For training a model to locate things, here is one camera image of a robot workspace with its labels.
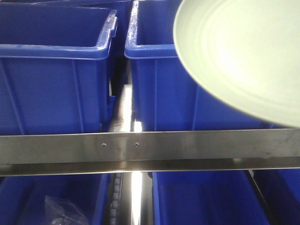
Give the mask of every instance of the blue plastic bin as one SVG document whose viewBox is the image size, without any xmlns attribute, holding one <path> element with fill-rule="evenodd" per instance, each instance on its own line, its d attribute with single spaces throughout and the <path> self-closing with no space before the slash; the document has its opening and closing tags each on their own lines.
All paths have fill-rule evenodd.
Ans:
<svg viewBox="0 0 300 225">
<path fill-rule="evenodd" d="M 269 225 L 243 171 L 153 173 L 155 225 Z"/>
<path fill-rule="evenodd" d="M 101 131 L 115 15 L 0 4 L 0 135 Z"/>
<path fill-rule="evenodd" d="M 117 10 L 118 30 L 115 51 L 117 56 L 124 57 L 124 46 L 128 30 L 132 0 L 2 0 L 0 2 L 22 2 L 59 6 L 100 7 Z"/>
<path fill-rule="evenodd" d="M 300 224 L 300 170 L 255 171 L 254 179 L 281 225 Z"/>
<path fill-rule="evenodd" d="M 185 71 L 172 33 L 180 2 L 133 3 L 125 55 L 131 59 L 135 116 L 143 130 L 267 128 L 212 97 Z"/>
<path fill-rule="evenodd" d="M 45 196 L 68 199 L 101 225 L 108 174 L 8 177 L 0 186 L 0 225 L 41 225 Z"/>
</svg>

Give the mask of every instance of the bin handle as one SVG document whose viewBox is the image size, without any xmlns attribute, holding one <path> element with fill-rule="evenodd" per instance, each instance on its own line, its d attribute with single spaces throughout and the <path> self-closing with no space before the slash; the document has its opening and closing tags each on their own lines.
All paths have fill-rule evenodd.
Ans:
<svg viewBox="0 0 300 225">
<path fill-rule="evenodd" d="M 112 19 L 112 22 L 111 22 L 111 27 L 110 27 L 110 34 L 111 34 L 112 38 L 114 38 L 116 36 L 117 28 L 118 28 L 118 18 L 116 16 L 114 16 Z"/>
</svg>

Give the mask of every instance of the stainless steel bar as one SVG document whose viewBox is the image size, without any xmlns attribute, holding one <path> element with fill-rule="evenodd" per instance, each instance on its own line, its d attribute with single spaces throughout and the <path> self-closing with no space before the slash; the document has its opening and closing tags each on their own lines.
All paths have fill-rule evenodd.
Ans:
<svg viewBox="0 0 300 225">
<path fill-rule="evenodd" d="M 299 129 L 0 136 L 3 165 L 292 157 L 300 166 Z"/>
</svg>

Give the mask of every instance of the metal rail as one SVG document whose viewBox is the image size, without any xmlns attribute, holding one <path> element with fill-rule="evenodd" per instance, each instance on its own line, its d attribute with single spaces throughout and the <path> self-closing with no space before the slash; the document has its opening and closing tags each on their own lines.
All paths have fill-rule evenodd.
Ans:
<svg viewBox="0 0 300 225">
<path fill-rule="evenodd" d="M 300 167 L 300 130 L 0 137 L 0 175 Z"/>
</svg>

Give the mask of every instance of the bin rim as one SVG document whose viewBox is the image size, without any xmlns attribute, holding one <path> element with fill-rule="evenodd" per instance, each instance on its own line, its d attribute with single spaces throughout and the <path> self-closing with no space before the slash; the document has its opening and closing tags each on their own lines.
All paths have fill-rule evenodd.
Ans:
<svg viewBox="0 0 300 225">
<path fill-rule="evenodd" d="M 6 3 L 0 5 L 19 5 L 22 7 L 56 8 L 56 6 Z M 92 47 L 80 46 L 58 46 L 58 45 L 21 45 L 0 44 L 0 57 L 3 58 L 36 58 L 36 59 L 76 59 L 76 60 L 103 60 L 109 55 L 111 39 L 115 36 L 117 29 L 117 11 L 107 8 L 72 7 L 84 10 L 105 10 L 109 15 L 103 24 L 98 36 L 97 43 Z"/>
<path fill-rule="evenodd" d="M 128 33 L 125 43 L 125 56 L 129 59 L 163 59 L 177 58 L 174 44 L 167 45 L 138 45 L 138 15 L 141 1 L 135 0 L 131 11 Z"/>
</svg>

